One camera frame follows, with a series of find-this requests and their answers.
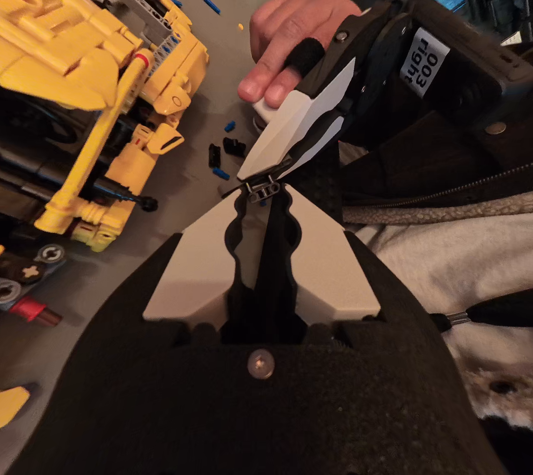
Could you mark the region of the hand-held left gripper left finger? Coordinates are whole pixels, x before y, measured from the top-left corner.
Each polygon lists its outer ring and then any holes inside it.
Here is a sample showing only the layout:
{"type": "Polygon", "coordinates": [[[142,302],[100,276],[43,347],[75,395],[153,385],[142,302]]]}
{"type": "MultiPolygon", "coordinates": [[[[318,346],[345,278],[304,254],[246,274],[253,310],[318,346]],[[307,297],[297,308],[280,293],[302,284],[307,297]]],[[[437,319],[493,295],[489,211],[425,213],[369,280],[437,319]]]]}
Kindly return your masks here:
{"type": "Polygon", "coordinates": [[[219,331],[229,319],[228,296],[241,280],[236,247],[243,238],[248,196],[234,191],[189,225],[143,311],[146,321],[175,320],[190,330],[219,331]]]}

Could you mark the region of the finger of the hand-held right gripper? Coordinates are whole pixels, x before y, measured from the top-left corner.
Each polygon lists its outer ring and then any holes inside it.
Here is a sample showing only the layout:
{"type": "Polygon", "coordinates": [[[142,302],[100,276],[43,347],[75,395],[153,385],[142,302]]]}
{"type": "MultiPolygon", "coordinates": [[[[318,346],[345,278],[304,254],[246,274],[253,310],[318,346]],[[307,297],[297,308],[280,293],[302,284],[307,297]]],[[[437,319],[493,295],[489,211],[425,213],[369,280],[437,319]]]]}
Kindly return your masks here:
{"type": "Polygon", "coordinates": [[[324,113],[341,102],[355,72],[353,58],[316,98],[291,91],[281,106],[272,111],[268,124],[250,149],[237,178],[246,181],[279,165],[290,148],[303,139],[324,113]]]}
{"type": "Polygon", "coordinates": [[[346,117],[319,117],[316,119],[303,138],[289,149],[290,161],[287,166],[283,166],[283,177],[311,161],[330,142],[338,141],[345,122],[346,117]]]}

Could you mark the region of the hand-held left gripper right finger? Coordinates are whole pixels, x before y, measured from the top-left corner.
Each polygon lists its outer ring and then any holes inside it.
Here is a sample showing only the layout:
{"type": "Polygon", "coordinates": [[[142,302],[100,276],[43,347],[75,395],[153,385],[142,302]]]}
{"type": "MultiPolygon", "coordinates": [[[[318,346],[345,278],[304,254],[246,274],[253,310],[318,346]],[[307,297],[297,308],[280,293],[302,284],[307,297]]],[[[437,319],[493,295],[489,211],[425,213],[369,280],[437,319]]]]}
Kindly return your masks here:
{"type": "Polygon", "coordinates": [[[296,283],[295,313],[311,326],[376,317],[381,306],[342,225],[292,186],[288,212],[301,231],[290,255],[296,283]]]}

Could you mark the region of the black brick connector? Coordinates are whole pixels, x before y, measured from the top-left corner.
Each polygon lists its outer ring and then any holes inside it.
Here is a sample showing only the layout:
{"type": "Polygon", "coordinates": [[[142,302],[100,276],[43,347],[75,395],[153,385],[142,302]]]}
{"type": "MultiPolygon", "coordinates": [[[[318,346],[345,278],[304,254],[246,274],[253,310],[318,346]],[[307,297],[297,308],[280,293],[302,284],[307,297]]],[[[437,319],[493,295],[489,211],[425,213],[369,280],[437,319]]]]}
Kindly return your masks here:
{"type": "Polygon", "coordinates": [[[248,192],[248,200],[252,204],[260,204],[263,201],[275,196],[281,189],[281,186],[271,174],[254,176],[244,182],[248,192]]]}

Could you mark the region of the yellow toy brick car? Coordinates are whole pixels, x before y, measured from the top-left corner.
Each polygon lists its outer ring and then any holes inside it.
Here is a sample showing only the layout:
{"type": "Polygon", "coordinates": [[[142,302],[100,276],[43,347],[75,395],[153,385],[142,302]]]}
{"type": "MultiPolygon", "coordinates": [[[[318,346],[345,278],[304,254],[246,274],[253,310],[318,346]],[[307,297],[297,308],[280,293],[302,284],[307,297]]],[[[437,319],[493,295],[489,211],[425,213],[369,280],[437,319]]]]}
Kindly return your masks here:
{"type": "Polygon", "coordinates": [[[123,231],[184,138],[199,53],[175,0],[1,0],[1,313],[54,327],[30,291],[123,231]]]}

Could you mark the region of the grey desk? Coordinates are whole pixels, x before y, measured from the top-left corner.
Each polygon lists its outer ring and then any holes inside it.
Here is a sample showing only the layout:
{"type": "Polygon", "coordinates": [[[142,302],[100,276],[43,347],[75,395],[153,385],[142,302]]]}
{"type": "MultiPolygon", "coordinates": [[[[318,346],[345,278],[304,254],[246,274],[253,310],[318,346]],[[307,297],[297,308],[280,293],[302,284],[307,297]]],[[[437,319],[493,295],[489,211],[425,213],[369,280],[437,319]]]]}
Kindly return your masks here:
{"type": "Polygon", "coordinates": [[[157,158],[142,194],[158,200],[156,212],[135,206],[121,234],[103,252],[93,252],[69,236],[53,236],[67,258],[50,277],[30,291],[37,301],[63,316],[56,327],[1,315],[1,389],[25,386],[30,399],[1,429],[1,474],[6,474],[48,408],[59,376],[90,319],[104,301],[174,232],[180,231],[220,200],[222,179],[208,166],[208,147],[222,145],[224,127],[236,122],[232,137],[247,145],[254,137],[250,108],[237,86],[254,63],[248,22],[266,0],[176,0],[191,22],[190,54],[199,53],[190,78],[190,104],[177,131],[184,141],[157,158]]]}

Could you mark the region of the person's right hand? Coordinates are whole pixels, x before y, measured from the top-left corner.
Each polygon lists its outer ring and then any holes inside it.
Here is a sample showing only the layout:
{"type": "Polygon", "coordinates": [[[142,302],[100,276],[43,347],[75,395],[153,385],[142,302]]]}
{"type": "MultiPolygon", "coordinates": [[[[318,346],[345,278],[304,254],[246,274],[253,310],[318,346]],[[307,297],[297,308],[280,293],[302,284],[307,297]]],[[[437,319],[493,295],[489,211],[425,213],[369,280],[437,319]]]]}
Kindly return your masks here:
{"type": "Polygon", "coordinates": [[[250,19],[250,52],[255,66],[238,87],[248,103],[264,98],[278,108],[302,80],[286,58],[304,39],[312,38],[327,49],[345,18],[360,16],[351,0],[269,0],[250,19]]]}

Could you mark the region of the person's white shirt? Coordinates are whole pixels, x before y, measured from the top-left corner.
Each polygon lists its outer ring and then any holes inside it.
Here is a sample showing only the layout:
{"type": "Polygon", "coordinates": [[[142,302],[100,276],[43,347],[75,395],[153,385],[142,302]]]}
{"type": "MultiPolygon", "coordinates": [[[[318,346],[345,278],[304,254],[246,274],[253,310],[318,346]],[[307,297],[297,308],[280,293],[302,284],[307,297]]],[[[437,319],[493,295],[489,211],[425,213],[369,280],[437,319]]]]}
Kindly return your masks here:
{"type": "Polygon", "coordinates": [[[476,415],[532,430],[532,214],[368,225],[356,236],[443,327],[476,415]]]}

